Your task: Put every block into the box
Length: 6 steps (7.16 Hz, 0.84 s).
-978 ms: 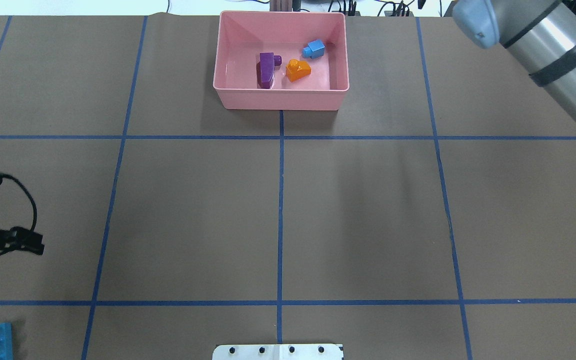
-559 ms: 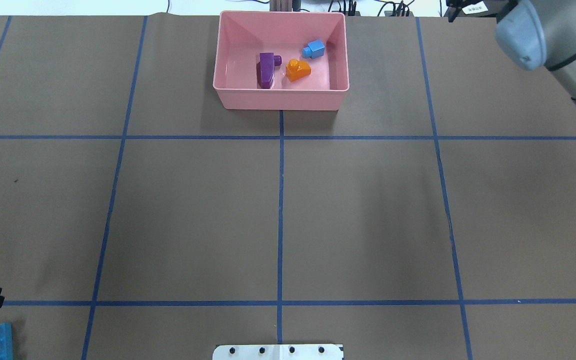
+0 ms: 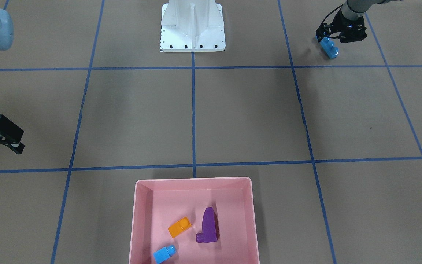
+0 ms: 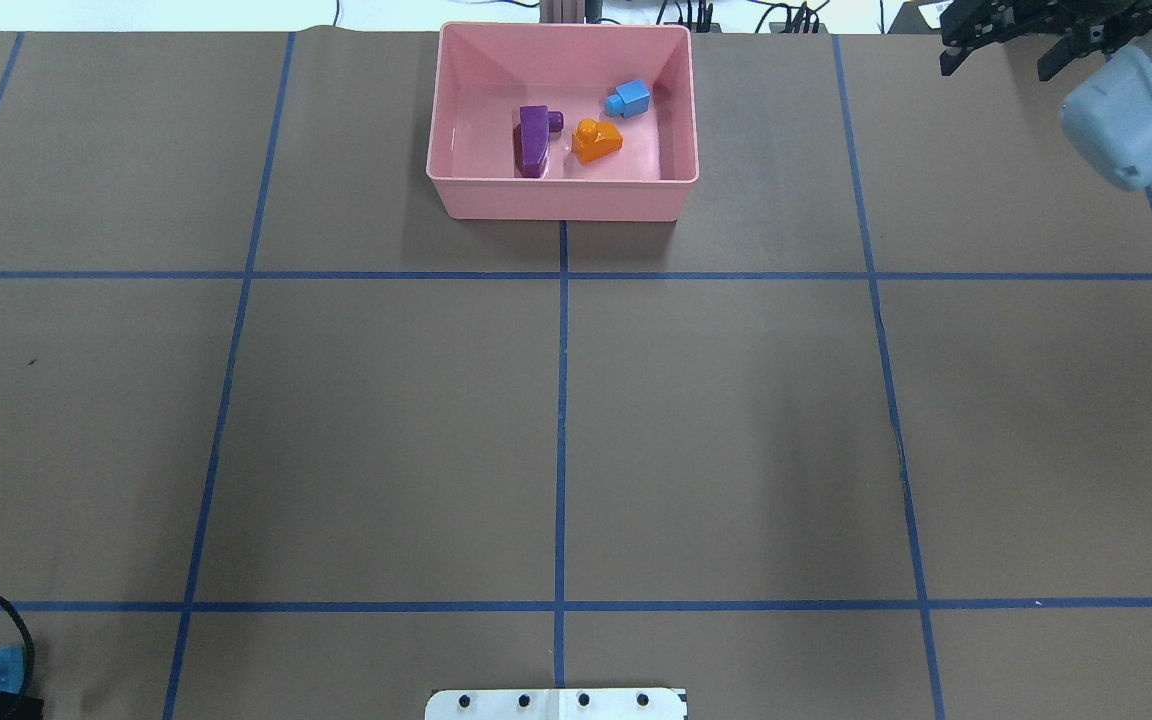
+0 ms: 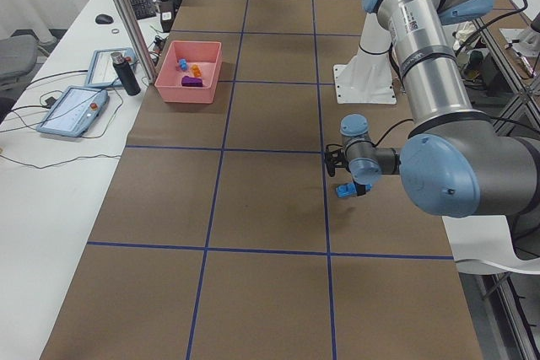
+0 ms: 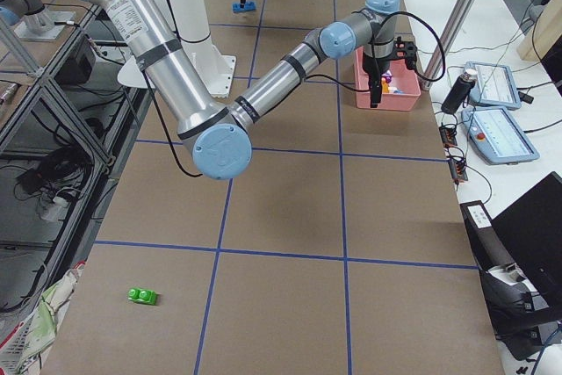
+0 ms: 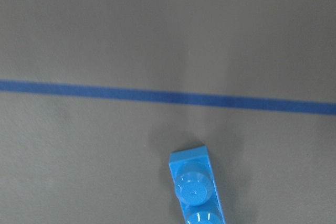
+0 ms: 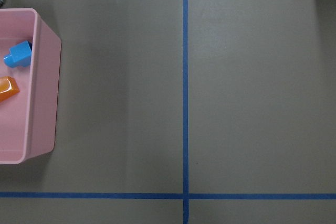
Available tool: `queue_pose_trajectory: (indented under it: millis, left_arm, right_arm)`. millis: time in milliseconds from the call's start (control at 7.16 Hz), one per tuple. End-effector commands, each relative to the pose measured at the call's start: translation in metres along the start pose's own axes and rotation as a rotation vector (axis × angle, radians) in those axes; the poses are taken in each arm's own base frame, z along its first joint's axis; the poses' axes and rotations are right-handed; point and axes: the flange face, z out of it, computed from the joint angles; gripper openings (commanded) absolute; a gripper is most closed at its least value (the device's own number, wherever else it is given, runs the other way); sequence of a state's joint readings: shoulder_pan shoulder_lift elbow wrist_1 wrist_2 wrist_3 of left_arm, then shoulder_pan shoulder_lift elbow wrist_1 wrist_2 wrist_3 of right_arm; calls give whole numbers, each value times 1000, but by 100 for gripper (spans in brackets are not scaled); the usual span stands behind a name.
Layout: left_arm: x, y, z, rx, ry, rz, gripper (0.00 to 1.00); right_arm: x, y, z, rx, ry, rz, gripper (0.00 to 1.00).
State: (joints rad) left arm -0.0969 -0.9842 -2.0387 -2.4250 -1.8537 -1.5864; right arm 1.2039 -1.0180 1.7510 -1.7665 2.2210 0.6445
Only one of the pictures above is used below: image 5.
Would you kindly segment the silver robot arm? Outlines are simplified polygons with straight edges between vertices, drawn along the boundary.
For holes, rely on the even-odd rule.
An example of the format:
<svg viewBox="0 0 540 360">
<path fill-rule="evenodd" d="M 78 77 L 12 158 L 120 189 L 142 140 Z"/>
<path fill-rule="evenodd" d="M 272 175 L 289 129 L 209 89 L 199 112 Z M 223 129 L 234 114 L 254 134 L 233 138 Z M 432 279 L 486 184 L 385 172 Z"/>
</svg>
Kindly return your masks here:
<svg viewBox="0 0 540 360">
<path fill-rule="evenodd" d="M 435 216 L 516 215 L 539 207 L 539 143 L 499 136 L 475 110 L 444 26 L 479 18 L 494 0 L 362 0 L 391 37 L 414 129 L 400 149 L 377 148 L 366 119 L 341 123 L 341 160 L 359 194 L 399 175 L 412 202 Z"/>
</svg>

